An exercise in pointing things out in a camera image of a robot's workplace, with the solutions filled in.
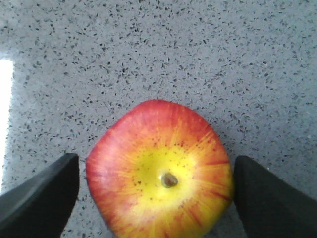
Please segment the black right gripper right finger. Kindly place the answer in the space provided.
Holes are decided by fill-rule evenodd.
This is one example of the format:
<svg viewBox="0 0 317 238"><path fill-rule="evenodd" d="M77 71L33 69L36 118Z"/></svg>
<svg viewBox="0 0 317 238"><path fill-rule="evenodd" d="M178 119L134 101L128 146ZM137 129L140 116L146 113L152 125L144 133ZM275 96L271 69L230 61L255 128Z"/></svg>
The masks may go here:
<svg viewBox="0 0 317 238"><path fill-rule="evenodd" d="M234 181L234 203L247 237L317 236L317 202L252 158L236 158Z"/></svg>

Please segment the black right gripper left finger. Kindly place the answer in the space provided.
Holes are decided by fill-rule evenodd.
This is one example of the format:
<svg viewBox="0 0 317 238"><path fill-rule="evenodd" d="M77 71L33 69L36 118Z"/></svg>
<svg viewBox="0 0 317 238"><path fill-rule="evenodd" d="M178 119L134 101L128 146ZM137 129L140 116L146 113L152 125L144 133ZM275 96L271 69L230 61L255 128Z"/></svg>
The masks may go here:
<svg viewBox="0 0 317 238"><path fill-rule="evenodd" d="M2 238L58 238L80 187L79 156L66 153L0 197Z"/></svg>

